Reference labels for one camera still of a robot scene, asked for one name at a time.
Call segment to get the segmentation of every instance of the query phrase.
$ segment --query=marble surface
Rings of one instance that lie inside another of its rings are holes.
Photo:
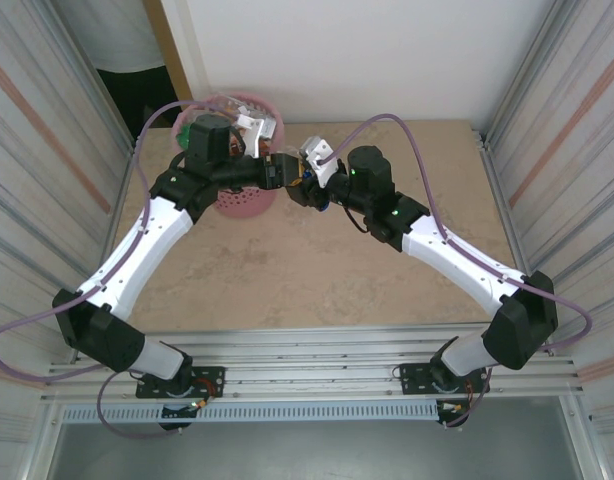
[[[286,126],[286,144],[320,135],[338,145],[354,123]],[[445,224],[490,256],[512,264],[491,190],[465,121],[408,122],[427,165]],[[427,204],[411,147],[394,123],[374,124],[352,145],[378,146],[396,188]],[[168,129],[145,139],[150,182],[171,160]],[[134,174],[118,230],[141,205]],[[487,320],[462,290],[422,262],[360,234],[342,209],[303,208],[279,191],[262,215],[234,220],[210,207],[165,257],[131,322],[145,331],[199,331]]]

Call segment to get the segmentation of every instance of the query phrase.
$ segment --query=pink mesh basket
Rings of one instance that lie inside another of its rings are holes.
[[[275,153],[285,143],[285,125],[280,116],[280,112],[272,104],[253,93],[246,92],[231,92],[227,94],[247,105],[261,110],[265,113],[273,115],[276,119],[276,129],[271,139],[270,150]],[[206,98],[205,102],[212,103],[221,95],[216,94]],[[180,133],[183,125],[189,123],[191,114],[198,110],[203,110],[202,107],[190,105],[185,108],[176,118],[171,129],[171,145],[176,153],[180,153],[182,149],[178,145],[176,135]],[[260,215],[267,210],[276,198],[276,190],[260,190],[255,187],[245,187],[240,193],[218,192],[218,200],[214,203],[214,208],[223,215],[232,218],[248,218]]]

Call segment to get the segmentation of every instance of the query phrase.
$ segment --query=person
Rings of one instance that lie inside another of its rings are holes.
[[[54,0],[134,140],[146,115],[176,101],[141,0]],[[178,109],[162,116],[173,124]]]

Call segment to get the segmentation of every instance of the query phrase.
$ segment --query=robotic arm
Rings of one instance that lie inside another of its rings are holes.
[[[301,158],[282,153],[258,157],[255,149],[251,150],[252,156],[246,153],[252,144],[258,144],[264,128],[250,120],[239,119],[239,124],[249,128],[247,150],[233,157],[230,121],[214,114],[196,119],[191,126],[188,150],[174,158],[150,191],[150,218],[130,259],[106,287],[57,316],[68,345],[116,372],[144,372],[171,395],[188,391],[192,381],[191,358],[171,346],[146,339],[125,321],[160,261],[216,201],[218,191],[238,191],[250,185],[262,189],[285,187],[293,201],[319,211],[333,202],[346,211],[362,214],[367,232],[374,238],[431,265],[483,307],[491,318],[490,326],[482,333],[452,339],[430,361],[434,381],[447,390],[464,382],[472,371],[486,366],[522,368],[556,329],[552,301],[501,282],[447,245],[429,210],[395,190],[391,165],[378,148],[354,149],[348,156],[349,174],[340,160],[319,164],[319,160],[332,153],[319,137],[305,142]],[[61,290],[54,298],[54,306],[100,286],[101,279],[143,228],[142,220],[141,216],[107,262],[78,292]],[[553,292],[551,280],[542,273],[527,277],[447,233],[472,255],[508,277]]]

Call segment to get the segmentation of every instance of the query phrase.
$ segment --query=white wall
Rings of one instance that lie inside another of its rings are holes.
[[[246,89],[288,122],[485,127],[552,0],[163,0],[192,92]]]

